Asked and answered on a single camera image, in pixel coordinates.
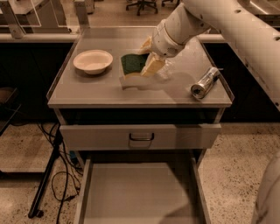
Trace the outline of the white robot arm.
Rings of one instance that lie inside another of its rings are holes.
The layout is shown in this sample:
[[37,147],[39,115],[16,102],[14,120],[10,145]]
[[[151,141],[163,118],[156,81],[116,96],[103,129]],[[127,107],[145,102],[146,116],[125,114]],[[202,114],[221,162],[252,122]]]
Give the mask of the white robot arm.
[[[215,28],[264,92],[280,102],[279,33],[237,0],[183,0],[141,47],[154,74],[193,37]],[[280,224],[279,126],[225,123],[199,168],[213,224]]]

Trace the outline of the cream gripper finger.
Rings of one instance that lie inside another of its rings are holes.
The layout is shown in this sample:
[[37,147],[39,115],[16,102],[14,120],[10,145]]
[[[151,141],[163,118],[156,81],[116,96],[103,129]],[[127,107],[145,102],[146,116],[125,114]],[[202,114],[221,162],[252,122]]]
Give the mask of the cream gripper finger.
[[151,37],[148,37],[138,50],[139,54],[146,54],[151,52]]
[[150,53],[145,65],[141,71],[143,77],[149,77],[154,75],[165,65],[165,58],[158,56],[155,53]]

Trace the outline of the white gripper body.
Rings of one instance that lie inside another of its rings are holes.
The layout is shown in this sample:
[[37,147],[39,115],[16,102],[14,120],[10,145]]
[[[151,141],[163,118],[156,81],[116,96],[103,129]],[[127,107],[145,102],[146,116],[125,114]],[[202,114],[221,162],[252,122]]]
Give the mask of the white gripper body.
[[151,37],[151,50],[159,56],[173,58],[186,45],[186,35],[180,25],[171,24],[163,19],[154,29]]

